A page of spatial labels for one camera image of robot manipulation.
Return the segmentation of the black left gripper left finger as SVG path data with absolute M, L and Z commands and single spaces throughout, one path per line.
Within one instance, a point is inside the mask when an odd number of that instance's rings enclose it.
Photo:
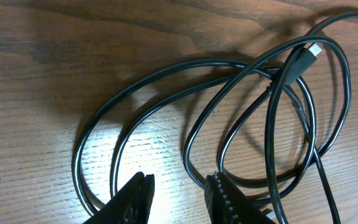
M 84 224 L 147 224 L 155 192 L 155 176 L 137 172 Z

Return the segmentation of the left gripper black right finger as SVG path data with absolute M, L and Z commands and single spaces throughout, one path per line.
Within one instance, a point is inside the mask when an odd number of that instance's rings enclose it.
M 204 199 L 213 224 L 275 224 L 222 172 L 206 176 Z

